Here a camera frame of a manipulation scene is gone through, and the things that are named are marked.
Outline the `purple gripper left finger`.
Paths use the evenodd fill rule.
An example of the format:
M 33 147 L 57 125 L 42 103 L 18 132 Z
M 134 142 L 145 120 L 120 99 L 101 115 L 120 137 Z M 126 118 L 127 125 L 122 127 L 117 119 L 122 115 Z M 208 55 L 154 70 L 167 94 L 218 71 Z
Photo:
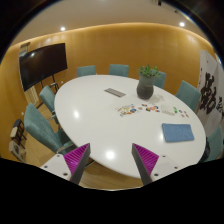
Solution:
M 79 184 L 86 163 L 90 156 L 90 144 L 87 143 L 64 155 L 65 162 L 71 172 L 70 181 Z

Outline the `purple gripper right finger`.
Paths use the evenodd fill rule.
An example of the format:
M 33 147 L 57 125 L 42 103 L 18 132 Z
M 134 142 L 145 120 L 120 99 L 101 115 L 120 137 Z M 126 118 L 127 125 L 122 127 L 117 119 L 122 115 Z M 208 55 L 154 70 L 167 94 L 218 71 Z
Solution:
M 150 177 L 159 156 L 152 151 L 133 143 L 132 156 L 138 168 L 143 185 L 148 185 L 152 182 Z

